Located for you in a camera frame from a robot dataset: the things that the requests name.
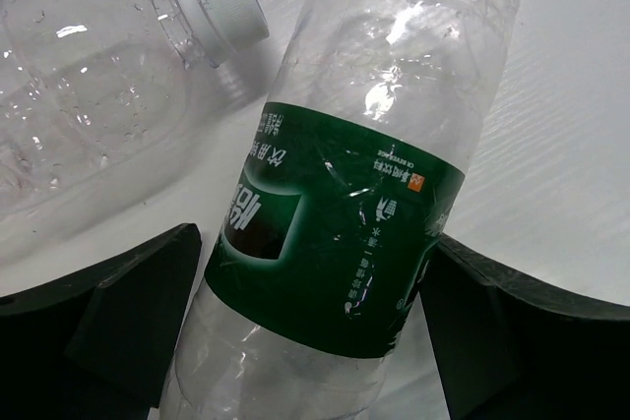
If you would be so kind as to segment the green label clear bottle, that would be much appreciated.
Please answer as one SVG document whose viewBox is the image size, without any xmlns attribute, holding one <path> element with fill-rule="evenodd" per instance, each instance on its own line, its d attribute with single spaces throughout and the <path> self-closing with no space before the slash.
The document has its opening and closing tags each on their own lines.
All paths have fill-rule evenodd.
<svg viewBox="0 0 630 420">
<path fill-rule="evenodd" d="M 519 1 L 305 1 L 161 418 L 364 415 L 470 167 Z"/>
</svg>

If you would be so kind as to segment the large clear plastic bottle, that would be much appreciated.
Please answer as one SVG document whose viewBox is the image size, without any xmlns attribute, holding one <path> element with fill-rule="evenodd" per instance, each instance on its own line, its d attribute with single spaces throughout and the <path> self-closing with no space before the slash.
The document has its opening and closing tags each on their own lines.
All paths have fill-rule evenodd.
<svg viewBox="0 0 630 420">
<path fill-rule="evenodd" d="M 176 179 L 251 89 L 258 0 L 1 0 L 1 262 Z"/>
</svg>

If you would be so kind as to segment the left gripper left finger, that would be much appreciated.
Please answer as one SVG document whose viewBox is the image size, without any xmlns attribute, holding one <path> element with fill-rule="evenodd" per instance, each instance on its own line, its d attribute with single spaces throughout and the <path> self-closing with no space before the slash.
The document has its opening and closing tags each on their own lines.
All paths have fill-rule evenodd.
<svg viewBox="0 0 630 420">
<path fill-rule="evenodd" d="M 158 406 L 202 250 L 193 223 L 1 298 L 4 419 L 145 419 Z"/>
</svg>

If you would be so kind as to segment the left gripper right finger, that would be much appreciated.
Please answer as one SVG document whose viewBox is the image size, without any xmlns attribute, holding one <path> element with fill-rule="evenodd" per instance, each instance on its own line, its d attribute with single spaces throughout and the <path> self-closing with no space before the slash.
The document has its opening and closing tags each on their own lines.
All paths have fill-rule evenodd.
<svg viewBox="0 0 630 420">
<path fill-rule="evenodd" d="M 419 297 L 453 419 L 626 419 L 629 309 L 440 237 Z"/>
</svg>

